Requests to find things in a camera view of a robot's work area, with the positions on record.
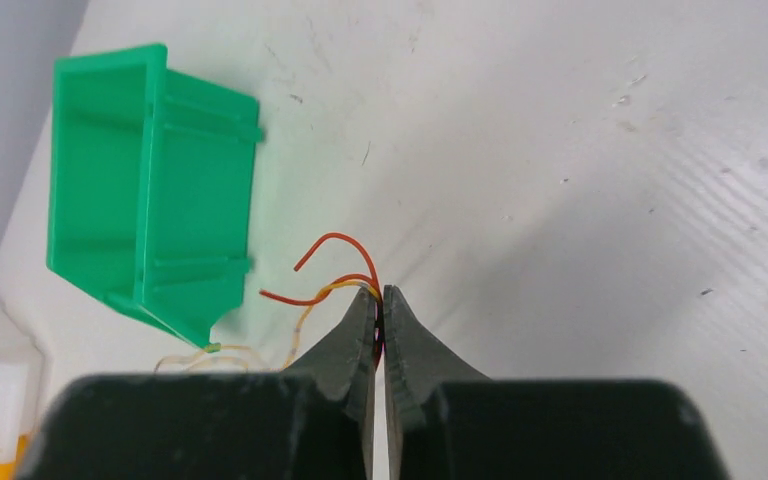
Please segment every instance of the yellow wire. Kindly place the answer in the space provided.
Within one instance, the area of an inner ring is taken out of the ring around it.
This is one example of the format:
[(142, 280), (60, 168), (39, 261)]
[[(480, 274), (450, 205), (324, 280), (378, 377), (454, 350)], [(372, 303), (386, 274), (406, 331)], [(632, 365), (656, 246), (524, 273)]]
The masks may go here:
[[(377, 290), (375, 290), (374, 288), (370, 287), (366, 283), (359, 282), (357, 280), (347, 280), (345, 282), (328, 284), (328, 285), (322, 287), (322, 289), (319, 291), (319, 293), (316, 294), (315, 298), (319, 298), (320, 296), (322, 296), (323, 294), (325, 294), (326, 292), (328, 292), (330, 290), (335, 290), (335, 289), (343, 288), (343, 287), (362, 287), (362, 288), (366, 288), (367, 290), (369, 290), (369, 293), (373, 297), (375, 297), (376, 301), (378, 301), (378, 302), (381, 301), (381, 294)], [(307, 320), (307, 317), (310, 315), (310, 312), (313, 311), (313, 307), (315, 307), (315, 306), (316, 305), (311, 305), (311, 306), (307, 307), (305, 309), (304, 313), (302, 313), (302, 316), (299, 317), (299, 321), (296, 322), (296, 328), (293, 329), (293, 346), (290, 348), (290, 353), (287, 354), (287, 360), (284, 362), (284, 365), (281, 367), (281, 370), (289, 367), (290, 364), (293, 363), (293, 360), (296, 359), (296, 354), (299, 351), (299, 343), (301, 342), (302, 325), (304, 325), (305, 320)]]
[[(338, 288), (343, 288), (343, 287), (366, 288), (367, 290), (369, 290), (370, 295), (375, 297), (376, 301), (381, 302), (381, 293), (378, 292), (378, 290), (375, 290), (374, 288), (367, 285), (366, 283), (359, 282), (357, 280), (347, 280), (345, 282), (328, 284), (322, 287), (321, 290), (319, 290), (319, 293), (316, 294), (316, 297), (319, 297), (331, 290), (336, 290)], [(316, 305), (310, 305), (309, 307), (307, 307), (305, 311), (302, 313), (302, 316), (299, 317), (299, 320), (296, 322), (296, 328), (293, 329), (293, 346), (290, 348), (290, 352), (287, 354), (287, 360), (284, 362), (284, 365), (281, 367), (281, 370), (290, 366), (290, 364), (293, 363), (293, 361), (295, 360), (296, 354), (299, 351), (299, 344), (301, 343), (302, 326), (304, 325), (305, 320), (307, 320), (307, 317), (310, 315), (310, 312), (313, 311), (313, 307), (315, 306)], [(260, 354), (257, 353), (257, 350), (251, 347), (248, 347), (245, 345), (213, 344), (213, 345), (208, 345), (207, 347), (204, 348), (204, 350), (199, 350), (198, 352), (192, 355), (169, 355), (169, 356), (163, 357), (162, 359), (160, 359), (159, 362), (157, 362), (157, 365), (155, 365), (154, 371), (157, 372), (158, 370), (160, 370), (160, 367), (166, 364), (189, 365), (195, 362), (196, 360), (198, 360), (199, 358), (203, 357), (204, 355), (225, 351), (225, 350), (238, 350), (238, 351), (248, 352), (257, 361), (257, 363), (259, 363), (264, 369), (269, 370), (267, 363), (263, 361), (263, 358), (260, 356)], [(198, 370), (199, 368), (204, 367), (206, 365), (216, 365), (218, 363), (230, 363), (233, 365), (239, 365), (239, 366), (242, 366), (244, 369), (248, 369), (248, 366), (249, 366), (248, 362), (246, 362), (241, 358), (223, 355), (218, 357), (207, 358), (205, 360), (202, 360), (200, 362), (190, 365), (184, 370), (186, 371)]]

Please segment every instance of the green plastic bin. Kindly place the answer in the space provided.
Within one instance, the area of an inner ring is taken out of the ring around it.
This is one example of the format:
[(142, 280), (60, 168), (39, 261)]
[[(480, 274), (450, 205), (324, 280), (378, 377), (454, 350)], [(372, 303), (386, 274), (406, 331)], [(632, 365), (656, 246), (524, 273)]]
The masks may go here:
[(149, 45), (54, 67), (48, 268), (193, 345), (243, 300), (258, 103)]

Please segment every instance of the green box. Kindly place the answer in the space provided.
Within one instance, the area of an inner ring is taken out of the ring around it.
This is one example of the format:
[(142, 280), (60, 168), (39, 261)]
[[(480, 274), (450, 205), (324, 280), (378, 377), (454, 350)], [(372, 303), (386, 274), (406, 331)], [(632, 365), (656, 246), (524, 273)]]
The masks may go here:
[(48, 268), (193, 345), (243, 300), (258, 103), (164, 45), (54, 67)]

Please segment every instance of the red wire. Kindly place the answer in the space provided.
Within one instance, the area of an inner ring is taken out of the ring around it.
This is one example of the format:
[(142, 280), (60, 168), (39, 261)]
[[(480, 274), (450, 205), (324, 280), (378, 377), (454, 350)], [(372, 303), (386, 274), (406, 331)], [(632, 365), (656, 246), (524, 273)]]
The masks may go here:
[(310, 257), (313, 256), (314, 253), (316, 253), (316, 250), (319, 248), (319, 246), (325, 243), (325, 240), (328, 240), (329, 238), (337, 238), (344, 242), (347, 242), (351, 244), (353, 247), (355, 247), (358, 252), (360, 252), (364, 261), (366, 261), (366, 266), (369, 268), (369, 275), (372, 277), (371, 279), (372, 283), (370, 283), (370, 285), (372, 286), (372, 288), (374, 288), (379, 293), (381, 293), (381, 286), (378, 284), (378, 273), (375, 271), (375, 265), (372, 263), (372, 258), (370, 258), (369, 253), (367, 253), (366, 249), (363, 248), (363, 245), (361, 245), (360, 242), (343, 233), (331, 232), (331, 233), (326, 233), (325, 235), (319, 237), (319, 240), (317, 240), (316, 243), (314, 243), (313, 246), (310, 247), (310, 250), (308, 250), (307, 253), (304, 254), (302, 259), (299, 260), (299, 263), (297, 263), (296, 266), (293, 267), (293, 270), (297, 272), (301, 270), (301, 268), (304, 266), (305, 263), (307, 263)]
[[(342, 277), (337, 278), (331, 283), (332, 284), (341, 283), (348, 280), (360, 280), (361, 282), (366, 282), (369, 285), (373, 285), (372, 279), (369, 278), (369, 276), (364, 275), (362, 273), (349, 273), (348, 275), (343, 275)], [(328, 297), (328, 295), (331, 294), (331, 292), (333, 292), (333, 290), (329, 290), (325, 292), (322, 296), (312, 298), (310, 300), (296, 300), (295, 298), (289, 298), (283, 295), (278, 295), (277, 293), (272, 293), (268, 290), (261, 290), (260, 294), (266, 298), (271, 298), (272, 300), (277, 300), (281, 303), (286, 303), (288, 305), (295, 305), (297, 307), (309, 307), (311, 305), (316, 305), (317, 303), (325, 300)]]

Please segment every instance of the white table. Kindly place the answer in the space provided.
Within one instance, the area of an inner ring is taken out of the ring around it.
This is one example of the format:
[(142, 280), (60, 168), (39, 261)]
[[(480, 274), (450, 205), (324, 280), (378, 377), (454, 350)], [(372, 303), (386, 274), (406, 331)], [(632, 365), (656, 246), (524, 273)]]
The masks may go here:
[[(256, 290), (363, 271), (338, 243), (291, 271), (344, 231), (478, 369), (675, 382), (734, 477), (768, 478), (768, 2), (95, 0), (73, 52), (155, 41), (262, 102), (257, 265), (216, 338), (280, 363), (300, 312)], [(46, 270), (49, 136), (0, 250), (46, 404), (191, 351)], [(304, 348), (351, 295), (315, 311)]]

